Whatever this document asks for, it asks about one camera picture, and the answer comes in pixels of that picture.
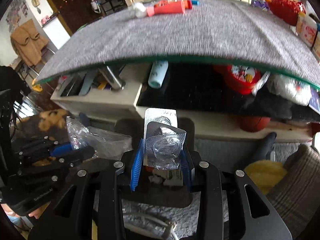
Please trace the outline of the person left hand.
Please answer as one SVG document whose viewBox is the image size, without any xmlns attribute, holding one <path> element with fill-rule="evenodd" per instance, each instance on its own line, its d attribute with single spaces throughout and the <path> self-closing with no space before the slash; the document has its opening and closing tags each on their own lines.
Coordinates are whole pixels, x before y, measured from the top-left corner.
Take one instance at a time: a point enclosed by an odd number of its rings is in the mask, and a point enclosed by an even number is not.
<svg viewBox="0 0 320 240">
<path fill-rule="evenodd" d="M 40 207 L 36 208 L 33 211 L 30 211 L 26 214 L 18 214 L 17 211 L 14 211 L 11 207 L 8 206 L 6 203 L 1 203 L 1 223 L 11 223 L 11 219 L 13 218 L 21 218 L 21 217 L 28 217 L 28 218 L 35 218 L 39 219 L 41 215 L 44 213 L 46 208 L 49 206 L 50 201 L 46 202 L 45 204 L 41 205 Z"/>
</svg>

